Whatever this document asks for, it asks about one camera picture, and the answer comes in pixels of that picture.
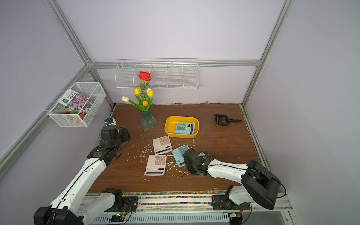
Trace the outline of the teal calculator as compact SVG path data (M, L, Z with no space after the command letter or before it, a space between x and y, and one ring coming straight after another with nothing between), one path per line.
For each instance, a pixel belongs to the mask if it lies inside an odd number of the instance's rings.
M175 134L193 135L195 123L177 123Z
M172 150L172 155L176 161L176 164L179 168L185 166L185 159L183 154L189 149L188 145L183 145L179 148Z

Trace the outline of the pink calculator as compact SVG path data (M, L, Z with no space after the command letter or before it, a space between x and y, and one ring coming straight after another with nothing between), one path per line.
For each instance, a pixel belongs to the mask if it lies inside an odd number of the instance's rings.
M173 150L169 136L153 139L152 142L155 155L164 154Z
M166 173L167 156L150 155L147 160L145 176L163 176Z

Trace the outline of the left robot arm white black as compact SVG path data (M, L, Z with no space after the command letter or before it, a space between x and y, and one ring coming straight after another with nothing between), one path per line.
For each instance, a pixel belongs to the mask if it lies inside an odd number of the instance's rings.
M118 159L121 144L129 143L127 129L115 124L106 125L100 132L99 145L87 156L79 173L63 192L47 207L39 207L33 219L36 225L88 225L100 214L114 206L123 206L122 191L106 189L84 208L80 205L111 161Z

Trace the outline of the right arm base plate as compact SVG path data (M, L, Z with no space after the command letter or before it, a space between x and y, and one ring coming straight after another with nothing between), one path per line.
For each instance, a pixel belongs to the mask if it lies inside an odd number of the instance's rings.
M211 206L214 211L242 211L250 210L251 208L249 203L236 204L225 195L213 195L211 197Z

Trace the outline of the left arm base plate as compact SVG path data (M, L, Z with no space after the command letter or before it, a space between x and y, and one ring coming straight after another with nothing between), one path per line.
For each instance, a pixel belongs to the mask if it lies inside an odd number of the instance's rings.
M122 197L121 201L115 203L114 206L107 209L106 212L135 212L137 210L138 197L126 196Z

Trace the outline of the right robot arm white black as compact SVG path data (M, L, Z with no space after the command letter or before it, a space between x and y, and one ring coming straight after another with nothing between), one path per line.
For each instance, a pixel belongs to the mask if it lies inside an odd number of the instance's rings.
M212 196L215 211L240 210L245 203L255 202L267 210L275 208L281 181L259 162L231 164L196 154L193 149L184 154L184 163L192 175L221 178L239 183L229 186L222 196Z

